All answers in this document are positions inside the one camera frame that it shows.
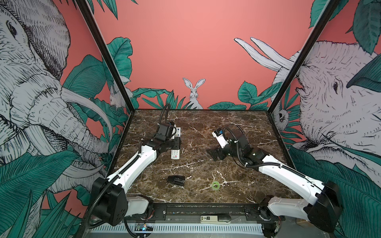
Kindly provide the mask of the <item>white remote control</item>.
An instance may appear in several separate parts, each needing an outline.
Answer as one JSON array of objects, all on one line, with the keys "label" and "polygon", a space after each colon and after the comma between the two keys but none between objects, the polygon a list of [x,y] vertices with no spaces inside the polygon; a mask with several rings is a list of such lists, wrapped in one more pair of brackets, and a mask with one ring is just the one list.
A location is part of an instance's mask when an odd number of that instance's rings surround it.
[{"label": "white remote control", "polygon": [[176,128],[176,133],[172,137],[174,146],[171,149],[171,159],[179,160],[180,159],[180,146],[181,146],[181,128]]}]

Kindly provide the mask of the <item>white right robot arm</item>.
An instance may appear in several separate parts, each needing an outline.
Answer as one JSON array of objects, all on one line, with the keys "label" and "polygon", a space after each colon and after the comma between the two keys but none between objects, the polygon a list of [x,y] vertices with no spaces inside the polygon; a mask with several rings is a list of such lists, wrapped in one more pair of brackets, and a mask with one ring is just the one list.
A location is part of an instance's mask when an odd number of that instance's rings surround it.
[{"label": "white right robot arm", "polygon": [[207,150],[213,160],[224,160],[227,156],[237,158],[243,168],[268,175],[300,195],[300,199],[265,198],[258,208],[264,220],[272,216],[288,216],[306,220],[324,232],[335,231],[343,212],[338,184],[311,178],[268,152],[251,147],[244,134],[239,137],[225,136],[222,129],[218,129],[212,135],[219,143]]}]

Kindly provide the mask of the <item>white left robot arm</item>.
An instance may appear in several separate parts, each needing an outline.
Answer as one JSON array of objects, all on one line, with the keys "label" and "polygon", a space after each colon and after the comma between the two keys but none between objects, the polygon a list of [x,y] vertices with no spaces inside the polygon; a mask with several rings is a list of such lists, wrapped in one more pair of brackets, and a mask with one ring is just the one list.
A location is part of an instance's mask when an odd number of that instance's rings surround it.
[{"label": "white left robot arm", "polygon": [[121,168],[106,178],[98,178],[92,185],[90,207],[84,220],[87,229],[94,229],[105,223],[116,226],[126,216],[144,214],[149,200],[142,195],[127,197],[128,190],[157,157],[180,147],[180,138],[175,137],[174,122],[158,125],[156,134],[139,143],[139,149]]}]

